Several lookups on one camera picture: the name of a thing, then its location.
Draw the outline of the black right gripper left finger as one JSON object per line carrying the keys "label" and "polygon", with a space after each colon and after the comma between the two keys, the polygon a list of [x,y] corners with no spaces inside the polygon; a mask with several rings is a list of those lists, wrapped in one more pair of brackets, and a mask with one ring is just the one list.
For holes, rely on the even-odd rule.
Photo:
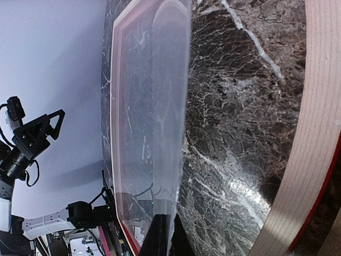
{"label": "black right gripper left finger", "polygon": [[139,256],[173,255],[169,247],[169,214],[156,214],[151,222],[144,242],[138,253]]}

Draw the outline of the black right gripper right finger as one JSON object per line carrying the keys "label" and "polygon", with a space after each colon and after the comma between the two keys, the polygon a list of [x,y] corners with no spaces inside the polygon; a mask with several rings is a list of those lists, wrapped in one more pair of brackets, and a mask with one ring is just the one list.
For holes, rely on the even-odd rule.
{"label": "black right gripper right finger", "polygon": [[189,243],[188,237],[181,223],[181,219],[178,215],[174,219],[174,233],[172,237],[170,255],[195,256],[195,253]]}

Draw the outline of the clear acrylic sheet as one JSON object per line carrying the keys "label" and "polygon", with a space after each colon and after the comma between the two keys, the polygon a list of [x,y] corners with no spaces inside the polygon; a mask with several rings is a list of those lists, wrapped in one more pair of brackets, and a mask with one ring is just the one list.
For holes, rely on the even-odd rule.
{"label": "clear acrylic sheet", "polygon": [[137,244],[156,214],[175,214],[190,24],[190,1],[131,1],[113,23],[113,187],[118,218]]}

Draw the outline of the red wooden picture frame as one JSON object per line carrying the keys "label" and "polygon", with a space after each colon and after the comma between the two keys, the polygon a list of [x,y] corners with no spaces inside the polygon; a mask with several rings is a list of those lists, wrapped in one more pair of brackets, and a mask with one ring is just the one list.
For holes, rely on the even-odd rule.
{"label": "red wooden picture frame", "polygon": [[[107,1],[102,145],[116,209]],[[195,255],[318,255],[340,212],[340,1],[190,1],[178,215]]]}

